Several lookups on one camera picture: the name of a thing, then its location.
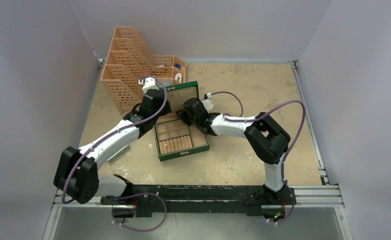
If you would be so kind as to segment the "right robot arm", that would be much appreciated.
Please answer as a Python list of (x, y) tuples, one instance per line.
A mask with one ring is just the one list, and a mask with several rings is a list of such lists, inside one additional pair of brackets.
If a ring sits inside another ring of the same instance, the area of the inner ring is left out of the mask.
[(264, 162), (265, 199), (272, 204), (284, 197), (282, 163), (290, 149), (290, 135), (265, 112), (257, 116), (236, 117), (208, 112), (205, 102), (190, 98), (176, 112), (188, 126), (194, 125), (204, 135), (232, 136), (246, 139), (257, 157)]

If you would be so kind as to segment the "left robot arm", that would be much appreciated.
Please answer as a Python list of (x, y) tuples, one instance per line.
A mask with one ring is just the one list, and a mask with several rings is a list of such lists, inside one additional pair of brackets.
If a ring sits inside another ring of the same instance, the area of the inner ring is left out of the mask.
[(85, 204), (93, 197), (113, 197), (128, 204), (133, 197), (131, 183), (123, 177), (100, 177), (98, 171), (130, 143), (150, 131), (159, 117), (171, 112), (167, 90), (149, 89), (119, 123), (95, 141), (61, 153), (53, 184), (62, 191), (61, 202)]

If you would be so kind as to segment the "green jewelry box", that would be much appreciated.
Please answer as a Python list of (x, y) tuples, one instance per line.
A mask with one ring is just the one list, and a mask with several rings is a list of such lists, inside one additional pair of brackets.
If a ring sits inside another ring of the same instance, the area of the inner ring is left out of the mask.
[(159, 117), (154, 125), (158, 158), (161, 162), (210, 150), (208, 137), (194, 125), (186, 125), (176, 114), (190, 98), (199, 98), (199, 84), (190, 81), (167, 86), (167, 100), (172, 112)]

